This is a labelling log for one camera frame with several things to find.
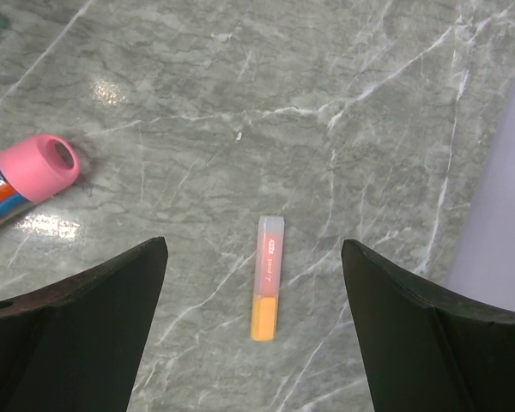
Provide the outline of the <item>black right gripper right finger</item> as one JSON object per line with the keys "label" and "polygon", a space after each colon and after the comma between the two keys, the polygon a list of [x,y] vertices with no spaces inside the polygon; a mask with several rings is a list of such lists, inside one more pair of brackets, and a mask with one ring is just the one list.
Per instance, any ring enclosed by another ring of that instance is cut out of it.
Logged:
{"label": "black right gripper right finger", "polygon": [[354,239],[342,270],[377,411],[515,411],[515,312],[456,294]]}

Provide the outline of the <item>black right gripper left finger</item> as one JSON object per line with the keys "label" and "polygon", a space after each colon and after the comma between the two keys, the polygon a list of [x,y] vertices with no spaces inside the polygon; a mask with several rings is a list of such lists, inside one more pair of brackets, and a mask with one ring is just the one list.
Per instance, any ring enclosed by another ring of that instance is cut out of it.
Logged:
{"label": "black right gripper left finger", "polygon": [[0,301],[0,411],[125,411],[168,260],[156,237]]}

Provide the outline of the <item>pink orange highlighter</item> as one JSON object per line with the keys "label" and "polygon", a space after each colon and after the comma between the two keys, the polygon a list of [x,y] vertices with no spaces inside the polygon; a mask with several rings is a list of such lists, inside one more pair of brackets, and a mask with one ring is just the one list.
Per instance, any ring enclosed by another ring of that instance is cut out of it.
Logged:
{"label": "pink orange highlighter", "polygon": [[259,219],[251,307],[251,338],[258,342],[271,341],[276,335],[284,229],[281,216]]}

